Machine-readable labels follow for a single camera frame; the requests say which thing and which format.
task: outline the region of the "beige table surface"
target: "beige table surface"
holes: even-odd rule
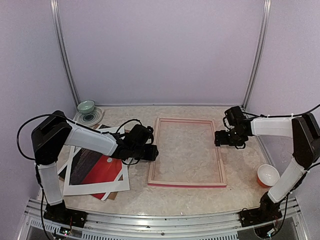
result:
[[[223,130],[222,118],[227,107],[209,106],[125,106],[102,107],[100,122],[119,126],[137,118],[146,126],[154,126],[157,117],[215,120],[217,130]],[[125,126],[130,130],[135,123]],[[67,161],[69,146],[59,155],[58,169]],[[149,162],[141,161],[129,168],[130,190],[119,192],[115,200],[101,201],[91,195],[65,196],[67,207],[103,213],[129,215],[195,215],[218,213],[259,205],[266,188],[257,183],[257,170],[267,161],[258,140],[250,137],[246,148],[221,147],[226,173],[226,188],[172,188],[148,186]]]

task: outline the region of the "pink frame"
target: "pink frame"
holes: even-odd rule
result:
[[[158,144],[159,132],[161,128],[161,123],[195,123],[195,124],[210,124],[212,135],[215,136],[215,122],[213,120],[202,120],[202,119],[192,119],[192,118],[162,118],[158,117],[155,122],[154,129],[154,144]],[[171,182],[171,181],[156,181],[155,169],[156,161],[150,163],[149,175],[148,175],[148,185],[150,186],[160,186],[160,187],[177,187],[177,188],[225,188],[227,186],[226,174],[224,169],[224,164],[222,161],[221,150],[219,147],[215,148],[216,159],[218,163],[220,182]]]

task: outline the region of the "bowl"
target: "bowl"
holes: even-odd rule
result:
[[[95,110],[95,104],[96,104],[95,101],[85,100],[79,103],[79,105],[77,106],[77,109],[80,113],[84,115],[88,115]]]
[[[264,188],[274,186],[280,178],[278,170],[268,164],[261,165],[257,172],[257,181]]]

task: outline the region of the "vertical metal post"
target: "vertical metal post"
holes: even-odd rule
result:
[[[268,22],[269,22],[269,16],[270,16],[270,10],[271,10],[271,0],[264,0],[264,8],[263,8],[263,16],[262,16],[262,22],[260,27],[260,33],[258,38],[258,45],[256,48],[253,66],[249,78],[249,83],[245,91],[244,100],[242,103],[242,107],[246,109],[248,107],[250,97],[252,95],[252,91],[254,89],[255,81],[257,78],[257,73],[262,57],[262,53],[264,50],[265,45],[265,39],[267,35],[267,29],[268,29]]]
[[[51,11],[52,11],[52,17],[53,17],[53,23],[54,23],[54,28],[55,28],[55,33],[58,41],[58,46],[60,49],[60,54],[61,54],[61,59],[63,62],[66,78],[72,93],[72,98],[74,101],[75,106],[77,107],[78,104],[80,103],[79,100],[79,95],[76,89],[76,85],[74,82],[74,79],[72,77],[70,65],[69,65],[69,60],[66,52],[66,47],[64,43],[64,36],[62,32],[62,27],[61,27],[61,21],[60,21],[60,15],[59,15],[59,6],[58,6],[58,1],[57,0],[50,0],[50,5],[51,5]]]

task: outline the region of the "white wall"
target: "white wall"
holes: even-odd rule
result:
[[[241,104],[263,0],[59,1],[79,97],[100,105]]]
[[[273,1],[263,56],[248,111],[305,112],[320,103],[320,1]],[[314,112],[320,124],[320,109]],[[282,173],[293,153],[292,139],[264,137]],[[320,235],[320,167],[296,191],[312,240]]]
[[[18,152],[19,126],[39,114],[75,108],[54,31],[50,2],[0,1],[0,238],[12,240],[30,197],[39,191],[34,163]],[[21,132],[33,157],[30,124]]]

